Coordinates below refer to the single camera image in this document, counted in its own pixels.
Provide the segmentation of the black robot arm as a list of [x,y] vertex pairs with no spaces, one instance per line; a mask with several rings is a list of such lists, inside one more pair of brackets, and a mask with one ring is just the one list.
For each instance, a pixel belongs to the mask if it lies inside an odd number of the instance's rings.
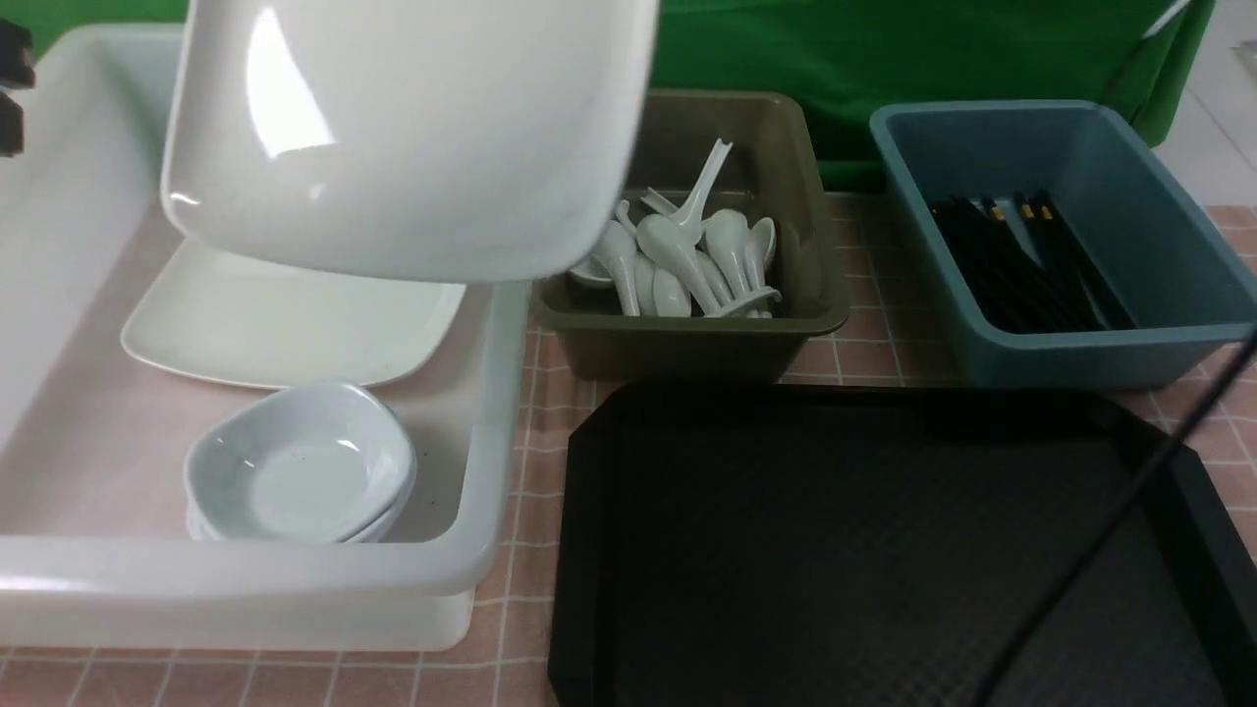
[[1,18],[1,156],[13,157],[26,148],[26,113],[13,92],[35,86],[34,42],[26,26]]

